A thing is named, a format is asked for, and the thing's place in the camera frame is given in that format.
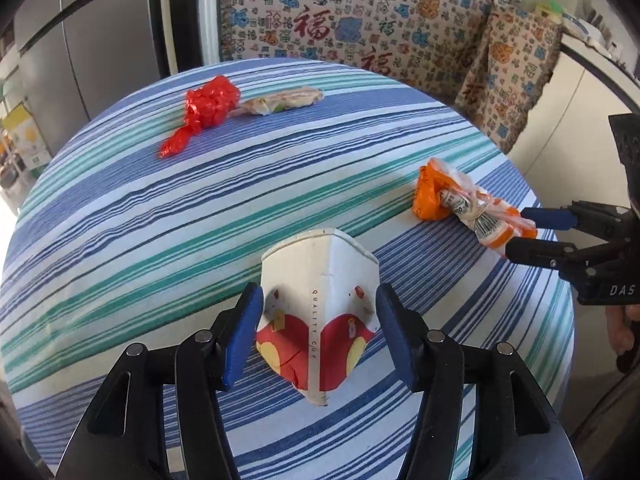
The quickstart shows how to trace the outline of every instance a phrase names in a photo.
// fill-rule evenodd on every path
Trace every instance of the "striped tablecloth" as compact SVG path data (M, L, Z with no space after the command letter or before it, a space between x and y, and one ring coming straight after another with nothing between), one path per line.
M243 98L302 85L320 104L231 118L175 157L184 93L217 74ZM260 255L316 227L356 237L405 306L475 346L510 341L553 402L573 348L570 289L555 272L510 264L455 218L409 210L418 167L439 156L516 206L536 205L483 134L420 92L362 70L257 59L163 80L120 101L55 157L24 204L2 276L0 342L33 443L55 470L75 425L123 348L179 343L260 278ZM542 237L552 233L542 231ZM420 394L398 381L378 333L327 408L311 405L253 351L221 395L244 480L396 478ZM166 388L172 471L183 469ZM465 396L454 479L474 421Z

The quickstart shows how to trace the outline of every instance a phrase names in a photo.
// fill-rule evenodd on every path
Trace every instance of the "crushed paper cup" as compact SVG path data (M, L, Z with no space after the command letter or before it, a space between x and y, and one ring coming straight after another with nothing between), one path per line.
M260 284L258 352L310 402L326 406L380 328L378 260L342 231L317 229L266 251Z

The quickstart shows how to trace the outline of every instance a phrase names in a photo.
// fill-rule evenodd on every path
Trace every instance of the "patterned fabric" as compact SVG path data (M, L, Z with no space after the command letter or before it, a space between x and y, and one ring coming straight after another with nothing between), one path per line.
M377 72L453 105L507 153L553 70L560 29L497 2L222 0L222 58L321 59Z
M562 29L540 16L495 5L454 107L504 152L518 140L560 55Z
M187 89L225 74L244 99L309 85L324 101L229 119L159 159ZM494 144L405 85L311 60L246 60L165 79L82 129L38 180L4 266L0 343L20 418L55 466L104 375L129 342L174 345L260 279L260 255L297 232L335 227L380 260L403 303L460 342L509 340L553 401L573 341L569 286L516 266L455 219L411 213L418 167L439 156L516 206L537 201ZM552 232L540 233L551 238ZM166 441L180 471L174 389ZM244 480L396 478L418 406L381 333L317 408L252 351L220 395ZM468 465L474 395L465 396L454 478Z

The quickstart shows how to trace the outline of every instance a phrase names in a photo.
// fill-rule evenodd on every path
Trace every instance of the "food wrapper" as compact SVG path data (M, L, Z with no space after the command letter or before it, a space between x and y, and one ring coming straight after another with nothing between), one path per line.
M256 346L310 402L325 406L379 329L378 261L349 235L318 229L262 256Z
M274 112L283 112L292 108L302 108L310 106L324 98L322 90L317 90L309 86L283 90L266 94L254 99L248 99L240 105L240 108L253 115L269 115Z
M535 238L536 224L508 202L476 186L461 171L438 158L420 168L412 211L421 220L442 220L455 213L480 243L504 256L513 237Z

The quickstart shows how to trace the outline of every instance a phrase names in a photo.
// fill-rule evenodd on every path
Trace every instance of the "crumpled red bag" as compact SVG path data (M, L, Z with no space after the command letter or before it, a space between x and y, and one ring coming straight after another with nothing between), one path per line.
M184 126L160 146L160 157L172 156L187 147L191 136L205 128L219 126L240 102L240 91L223 75L215 76L202 88L187 90Z

